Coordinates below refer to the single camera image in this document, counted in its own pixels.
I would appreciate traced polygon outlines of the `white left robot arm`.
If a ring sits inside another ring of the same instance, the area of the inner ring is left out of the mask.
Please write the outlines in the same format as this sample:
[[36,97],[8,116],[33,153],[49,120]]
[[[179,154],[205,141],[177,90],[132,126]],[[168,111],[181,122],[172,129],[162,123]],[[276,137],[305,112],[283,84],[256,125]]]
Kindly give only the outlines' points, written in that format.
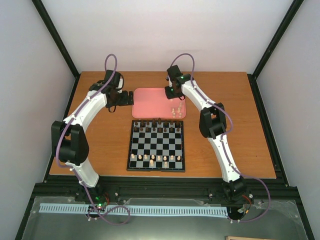
[[88,89],[84,100],[64,120],[51,125],[51,147],[57,164],[75,172],[79,184],[86,186],[86,195],[92,201],[103,198],[104,188],[98,185],[99,175],[89,161],[89,144],[86,130],[101,109],[110,113],[116,107],[132,106],[134,94],[123,90],[124,77],[115,70],[107,70],[103,80]]

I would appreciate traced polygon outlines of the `white chess king piece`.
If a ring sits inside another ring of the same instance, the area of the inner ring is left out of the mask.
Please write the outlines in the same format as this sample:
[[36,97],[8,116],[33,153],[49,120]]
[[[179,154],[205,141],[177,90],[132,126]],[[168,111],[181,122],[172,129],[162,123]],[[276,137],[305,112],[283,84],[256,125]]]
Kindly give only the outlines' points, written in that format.
[[153,167],[153,166],[155,165],[154,160],[151,159],[151,160],[149,161],[149,165],[150,165],[151,167]]

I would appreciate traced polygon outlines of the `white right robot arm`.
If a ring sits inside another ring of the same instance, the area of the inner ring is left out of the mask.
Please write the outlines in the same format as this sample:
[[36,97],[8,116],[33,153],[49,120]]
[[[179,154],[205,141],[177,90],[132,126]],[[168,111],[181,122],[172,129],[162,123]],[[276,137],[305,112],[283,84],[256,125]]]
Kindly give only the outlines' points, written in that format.
[[223,180],[224,198],[229,203],[238,201],[246,185],[233,159],[227,139],[227,120],[224,105],[211,100],[198,86],[191,74],[183,74],[177,65],[167,70],[165,95],[168,99],[188,98],[199,110],[199,130],[216,155]]

